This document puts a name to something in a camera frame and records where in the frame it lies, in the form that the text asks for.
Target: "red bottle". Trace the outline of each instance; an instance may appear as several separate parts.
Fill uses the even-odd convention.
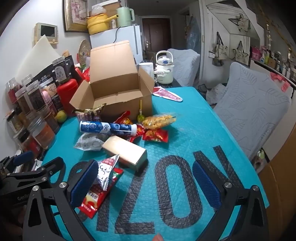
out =
[[[72,113],[74,107],[70,104],[70,100],[78,89],[78,83],[75,79],[70,79],[68,82],[57,87],[57,94],[61,99],[61,103],[68,116],[74,116]]]

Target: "yellow saucepan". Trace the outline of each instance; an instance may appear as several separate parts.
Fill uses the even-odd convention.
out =
[[[107,14],[99,14],[89,17],[87,19],[87,28],[89,29],[89,34],[93,35],[109,30],[109,22],[116,18],[118,18],[118,15],[108,17]]]

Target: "white electric kettle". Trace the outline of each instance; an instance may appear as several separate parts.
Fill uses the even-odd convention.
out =
[[[162,55],[158,58],[159,54],[161,53],[169,53],[171,58],[166,55]],[[157,76],[157,82],[160,84],[170,84],[173,82],[173,55],[169,51],[159,51],[156,54],[156,68],[154,74]]]

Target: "gray chair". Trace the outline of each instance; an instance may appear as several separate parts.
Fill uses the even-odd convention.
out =
[[[232,63],[225,95],[214,111],[252,160],[290,105],[291,98],[268,75]]]
[[[193,86],[198,68],[200,66],[200,55],[193,51],[168,49],[174,58],[174,79],[181,86]]]

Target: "framed picture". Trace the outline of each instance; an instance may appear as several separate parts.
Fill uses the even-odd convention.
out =
[[[89,16],[87,0],[63,0],[65,32],[88,32],[85,17]]]

